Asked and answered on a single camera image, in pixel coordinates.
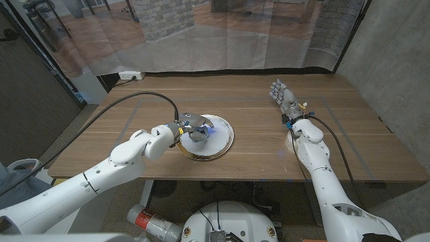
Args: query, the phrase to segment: gray wall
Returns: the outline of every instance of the gray wall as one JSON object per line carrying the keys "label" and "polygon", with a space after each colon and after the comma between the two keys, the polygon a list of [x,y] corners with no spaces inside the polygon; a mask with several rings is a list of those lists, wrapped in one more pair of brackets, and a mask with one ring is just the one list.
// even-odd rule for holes
{"label": "gray wall", "polygon": [[[430,1],[373,1],[337,71],[430,171]],[[405,238],[430,231],[430,184],[375,202]],[[373,192],[378,196],[385,192]]]}

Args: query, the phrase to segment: power strip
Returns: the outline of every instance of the power strip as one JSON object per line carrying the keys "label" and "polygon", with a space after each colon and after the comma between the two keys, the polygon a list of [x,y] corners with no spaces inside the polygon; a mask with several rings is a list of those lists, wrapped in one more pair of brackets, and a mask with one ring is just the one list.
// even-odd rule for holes
{"label": "power strip", "polygon": [[136,80],[142,80],[145,76],[145,73],[140,71],[123,71],[118,73],[120,75],[121,80],[131,80],[133,77],[136,77]]}

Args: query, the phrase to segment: brick wall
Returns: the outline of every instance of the brick wall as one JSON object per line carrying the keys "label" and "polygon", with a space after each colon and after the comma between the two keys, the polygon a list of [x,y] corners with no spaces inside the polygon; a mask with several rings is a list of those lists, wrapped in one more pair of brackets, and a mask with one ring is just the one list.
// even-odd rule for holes
{"label": "brick wall", "polygon": [[328,0],[316,21],[310,48],[340,56],[361,10],[363,0]]}
{"label": "brick wall", "polygon": [[155,41],[194,26],[192,0],[134,0],[146,40]]}

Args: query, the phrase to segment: black wire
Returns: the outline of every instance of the black wire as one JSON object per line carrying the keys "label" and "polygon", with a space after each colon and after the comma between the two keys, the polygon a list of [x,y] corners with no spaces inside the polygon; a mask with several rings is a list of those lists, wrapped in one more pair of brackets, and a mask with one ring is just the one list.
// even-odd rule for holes
{"label": "black wire", "polygon": [[119,83],[119,84],[116,84],[116,85],[114,85],[114,87],[121,87],[122,85],[125,85],[125,84],[127,84],[127,83],[130,83],[130,82],[132,82],[132,81],[134,81],[134,80],[136,80],[136,76],[133,76],[130,80],[126,81],[125,83]]}
{"label": "black wire", "polygon": [[209,218],[207,216],[204,216],[203,212],[200,210],[199,208],[199,212],[203,215],[204,218],[206,218],[206,220],[210,223],[210,226],[212,227],[212,232],[215,231],[214,229],[214,225],[212,225],[212,223],[209,221]]}
{"label": "black wire", "polygon": [[218,229],[219,229],[219,231],[221,231],[221,226],[220,226],[220,211],[218,209],[218,201],[216,201],[216,214],[217,214],[217,217],[218,217]]}
{"label": "black wire", "polygon": [[160,93],[155,93],[155,92],[151,92],[151,91],[139,91],[137,93],[133,93],[133,94],[127,95],[125,97],[121,97],[120,99],[114,101],[113,103],[111,103],[108,106],[106,106],[106,108],[104,108],[102,111],[100,111],[100,113],[98,113],[93,119],[91,119],[91,121],[89,121],[84,127],[82,127],[80,129],[80,131],[78,131],[78,133],[76,133],[74,135],[74,137],[71,140],[69,140],[68,143],[63,148],[61,148],[54,156],[52,156],[47,161],[45,161],[44,163],[42,163],[41,165],[39,165],[37,168],[35,168],[31,172],[29,172],[29,174],[27,174],[26,176],[24,176],[20,180],[18,180],[17,182],[15,182],[11,186],[9,186],[6,190],[3,190],[2,192],[0,192],[0,196],[4,195],[8,191],[12,190],[18,184],[22,183],[23,181],[25,181],[26,179],[28,179],[29,177],[31,177],[35,173],[39,172],[45,165],[47,165],[50,162],[52,162],[55,159],[55,157],[59,156],[77,137],[79,137],[79,135],[81,135],[88,127],[90,127],[102,114],[104,114],[110,108],[112,108],[116,104],[124,101],[125,99],[131,98],[131,97],[135,97],[137,95],[155,95],[155,96],[158,96],[158,97],[161,97],[161,98],[167,100],[173,106],[173,108],[175,109],[175,121],[177,121],[179,119],[179,112],[177,111],[177,107],[176,107],[175,103],[173,103],[172,100],[170,100],[168,97],[166,97],[166,96],[164,96],[164,95],[162,95]]}
{"label": "black wire", "polygon": [[358,201],[359,201],[359,202],[360,202],[360,204],[361,204],[361,207],[362,207],[364,210],[367,210],[367,209],[365,208],[365,206],[364,206],[364,203],[361,201],[360,197],[358,196],[358,192],[357,192],[356,184],[355,184],[354,178],[352,177],[351,170],[349,169],[349,165],[348,165],[348,162],[347,162],[347,158],[345,157],[345,154],[344,154],[344,152],[343,152],[343,149],[342,149],[341,143],[339,142],[339,139],[337,138],[336,134],[335,134],[335,133],[333,132],[333,130],[331,130],[331,128],[330,128],[327,124],[325,124],[321,119],[319,119],[319,118],[317,118],[317,117],[314,117],[314,116],[311,116],[311,115],[307,115],[306,117],[307,117],[307,118],[313,118],[313,119],[315,119],[316,121],[320,122],[322,125],[324,125],[324,127],[326,127],[326,129],[327,129],[327,130],[331,133],[331,135],[333,135],[333,137],[335,138],[336,143],[337,143],[337,146],[338,146],[338,148],[339,148],[339,150],[340,150],[340,152],[341,152],[343,162],[344,162],[345,167],[346,167],[346,169],[347,169],[348,176],[349,176],[349,180],[350,180],[350,181],[351,181],[351,183],[352,183],[352,187],[353,187],[353,189],[354,189],[355,195],[357,195],[357,198],[358,198]]}

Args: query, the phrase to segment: sheer curtain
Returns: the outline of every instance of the sheer curtain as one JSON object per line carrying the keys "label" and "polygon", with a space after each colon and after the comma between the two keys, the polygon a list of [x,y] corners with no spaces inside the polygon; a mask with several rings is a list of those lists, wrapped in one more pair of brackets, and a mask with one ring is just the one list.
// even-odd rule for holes
{"label": "sheer curtain", "polygon": [[68,77],[332,70],[363,0],[19,0]]}

